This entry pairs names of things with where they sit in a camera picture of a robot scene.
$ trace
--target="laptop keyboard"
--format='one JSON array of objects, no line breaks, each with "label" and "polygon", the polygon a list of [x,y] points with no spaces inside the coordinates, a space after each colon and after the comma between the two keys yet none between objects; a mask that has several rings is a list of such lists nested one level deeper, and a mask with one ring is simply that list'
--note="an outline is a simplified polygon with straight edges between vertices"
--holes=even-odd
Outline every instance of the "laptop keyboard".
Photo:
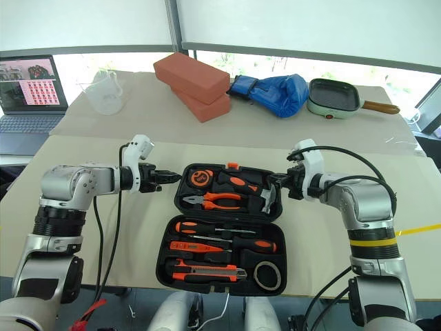
[{"label": "laptop keyboard", "polygon": [[0,132],[49,133],[62,118],[62,116],[4,116],[0,119]]}]

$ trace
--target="frying pan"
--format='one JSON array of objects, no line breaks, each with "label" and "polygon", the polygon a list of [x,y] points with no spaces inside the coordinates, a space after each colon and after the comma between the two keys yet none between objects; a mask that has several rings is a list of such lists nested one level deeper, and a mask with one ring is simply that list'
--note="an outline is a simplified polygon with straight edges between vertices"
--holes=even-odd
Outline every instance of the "frying pan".
[{"label": "frying pan", "polygon": [[360,99],[355,86],[342,81],[317,78],[309,83],[307,108],[327,119],[347,119],[360,108],[385,114],[397,114],[399,107]]}]

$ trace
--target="black tool case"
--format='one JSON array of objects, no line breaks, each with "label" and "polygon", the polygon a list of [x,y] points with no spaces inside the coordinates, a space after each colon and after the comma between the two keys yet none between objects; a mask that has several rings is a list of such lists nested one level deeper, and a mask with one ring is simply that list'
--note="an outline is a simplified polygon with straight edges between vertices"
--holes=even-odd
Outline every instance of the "black tool case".
[{"label": "black tool case", "polygon": [[[205,170],[209,170],[208,174],[212,174],[211,180],[207,181],[207,177],[202,175],[202,186],[198,180],[198,176]],[[247,194],[244,188],[239,188],[231,182],[225,183],[225,178],[238,177],[247,184],[255,187],[271,190],[271,184],[268,182],[268,176],[272,172],[268,170],[261,170],[248,167],[239,167],[236,163],[208,164],[208,163],[193,163],[186,167],[183,173],[183,178],[179,184],[174,203],[176,207],[183,213],[175,216],[169,221],[161,247],[158,254],[158,261],[156,264],[156,277],[163,284],[171,288],[180,290],[187,290],[191,292],[209,293],[209,292],[229,292],[235,296],[275,296],[282,293],[287,282],[287,261],[286,261],[286,247],[283,231],[272,223],[282,213],[282,202],[280,198],[280,188],[274,187],[275,197],[274,202],[269,208],[269,213],[262,212],[265,206],[265,199],[256,195]],[[198,185],[191,182],[191,178],[195,177]],[[235,193],[240,195],[240,201],[233,199],[218,199],[212,201],[216,205],[225,207],[237,208],[235,210],[218,210],[205,209],[201,204],[191,204],[183,199],[190,196],[203,196],[211,192],[215,194],[220,193]],[[226,229],[226,231],[215,231],[209,229],[210,233],[182,233],[184,222],[198,223],[201,225],[214,225],[214,227]],[[248,230],[255,232],[239,233],[230,232],[229,230]],[[199,235],[204,237],[211,237],[216,239],[235,240],[234,243],[228,241],[214,241],[207,239],[196,239],[189,237],[189,235]],[[259,248],[248,247],[248,244],[243,245],[242,239],[250,239],[253,243],[255,239],[259,245],[264,241],[263,246],[267,243],[271,247]],[[173,241],[201,243],[204,245],[214,246],[218,249],[231,250],[231,252],[189,252],[182,250],[173,250],[171,245]],[[204,270],[202,274],[194,276],[194,268],[189,268],[184,265],[199,265]],[[246,278],[231,279],[228,276],[220,277],[223,270],[209,270],[209,275],[203,276],[207,267],[222,267],[225,268],[240,268],[246,271]],[[257,279],[260,285],[255,280],[255,269],[257,270]]]}]

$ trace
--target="floor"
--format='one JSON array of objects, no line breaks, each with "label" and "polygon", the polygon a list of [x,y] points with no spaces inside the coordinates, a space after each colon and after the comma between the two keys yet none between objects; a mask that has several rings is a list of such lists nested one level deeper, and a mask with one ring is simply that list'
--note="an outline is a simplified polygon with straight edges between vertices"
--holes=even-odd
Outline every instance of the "floor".
[{"label": "floor", "polygon": [[[11,296],[11,278],[0,277],[0,301]],[[160,304],[172,291],[134,288],[124,297],[104,294],[107,304],[99,308],[88,324],[88,331],[99,328],[114,328],[118,331],[145,331]],[[93,291],[82,289],[76,301],[63,305],[59,313],[56,330],[67,330],[90,306]],[[204,320],[218,316],[223,309],[226,295],[211,293],[204,294]],[[282,330],[288,330],[287,318],[293,314],[303,314],[310,302],[309,298],[300,297],[271,297]],[[129,305],[135,311],[132,318]],[[325,307],[326,302],[319,302],[311,313],[310,325]],[[230,297],[228,309],[222,319],[208,323],[204,331],[243,330],[243,298]],[[417,302],[419,318],[432,318],[441,314],[441,301]],[[320,324],[317,331],[362,330],[355,326],[349,316],[348,303],[338,303]]]}]

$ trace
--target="hammer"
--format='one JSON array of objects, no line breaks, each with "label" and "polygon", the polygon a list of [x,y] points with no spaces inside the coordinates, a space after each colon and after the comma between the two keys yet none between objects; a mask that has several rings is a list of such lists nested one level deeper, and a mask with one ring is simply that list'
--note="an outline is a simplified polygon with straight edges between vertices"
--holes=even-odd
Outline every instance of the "hammer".
[{"label": "hammer", "polygon": [[267,214],[269,214],[269,209],[276,200],[276,188],[274,184],[271,184],[271,188],[269,190],[266,190],[260,186],[251,184],[244,179],[229,176],[224,172],[221,172],[219,174],[218,183],[220,184],[228,183],[230,185],[233,185],[238,192],[250,194],[250,195],[256,195],[257,197],[264,198],[265,205],[263,206],[261,212],[265,212]]}]

